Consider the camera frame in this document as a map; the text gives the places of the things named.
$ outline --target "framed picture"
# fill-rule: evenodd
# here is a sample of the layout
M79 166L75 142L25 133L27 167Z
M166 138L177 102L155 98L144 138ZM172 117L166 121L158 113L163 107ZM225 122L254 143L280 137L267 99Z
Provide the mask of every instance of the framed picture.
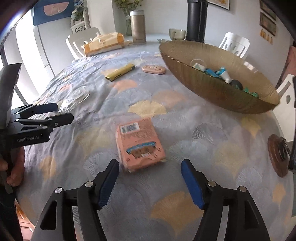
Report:
M260 1L260 8L276 21L276 14L264 2Z
M263 12L261 12L260 14L260 25L268 32L270 32L273 36L276 35L276 24Z
M73 0L40 0L34 6L33 25L70 17L73 10Z
M230 10L230 0L207 0L209 3Z

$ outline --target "wall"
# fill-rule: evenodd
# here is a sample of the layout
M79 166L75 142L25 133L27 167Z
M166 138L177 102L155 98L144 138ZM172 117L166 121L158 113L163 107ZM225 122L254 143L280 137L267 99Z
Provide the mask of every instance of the wall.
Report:
M57 75L74 60L66 44L66 39L73 33L70 21L69 17L38 25L44 51L54 75Z
M219 46L227 32L248 38L251 46L246 60L276 85L291 42L289 32L278 19L274 44L269 44L259 35L262 29L259 0L230 1L230 11L209 4L206 41ZM184 0L143 0L141 8L145 10L148 34L167 34L169 28L187 29L187 2Z
M112 8L113 8L113 16L114 16L114 24L115 24L115 30L118 33L125 34L126 33L126 21L123 10L119 9L116 6L116 3L114 0L112 0Z
M101 34L115 32L112 0L87 0L91 27L96 27Z
M34 33L36 45L37 45L41 60L43 62L43 66L49 76L49 79L52 80L54 78L54 72L52 70L52 67L51 67L48 59L47 59L47 55L45 54L45 51L43 48L43 43L42 43L40 35L39 35L38 26L33 26L33 33Z

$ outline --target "blue gripper pad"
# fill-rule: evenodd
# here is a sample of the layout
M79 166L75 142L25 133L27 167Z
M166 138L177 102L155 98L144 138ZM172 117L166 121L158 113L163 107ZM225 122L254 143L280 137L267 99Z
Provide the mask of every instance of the blue gripper pad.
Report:
M100 207L107 205L118 175L119 162L116 161L100 189L100 200L98 203Z
M57 111L57 104L56 103L49 103L49 104L42 104L42 105L37 105L35 108L35 113L36 114L43 114L43 113L49 113L53 111Z
M202 196L202 190L185 161L182 161L181 163L181 173L193 203L203 210L205 202Z

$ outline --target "blue poster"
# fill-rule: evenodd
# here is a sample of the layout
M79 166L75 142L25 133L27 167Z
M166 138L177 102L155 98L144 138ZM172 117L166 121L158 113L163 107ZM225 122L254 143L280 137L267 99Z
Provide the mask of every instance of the blue poster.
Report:
M34 6L33 25L70 17L73 10L73 0L40 0Z

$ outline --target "sleeve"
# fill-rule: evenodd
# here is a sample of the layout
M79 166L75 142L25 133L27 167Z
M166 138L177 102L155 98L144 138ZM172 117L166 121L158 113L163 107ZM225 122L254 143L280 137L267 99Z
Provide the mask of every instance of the sleeve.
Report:
M0 186L0 226L1 240L11 240L7 235L8 232L15 241L23 241L20 223L16 214L15 194L7 194L4 186Z

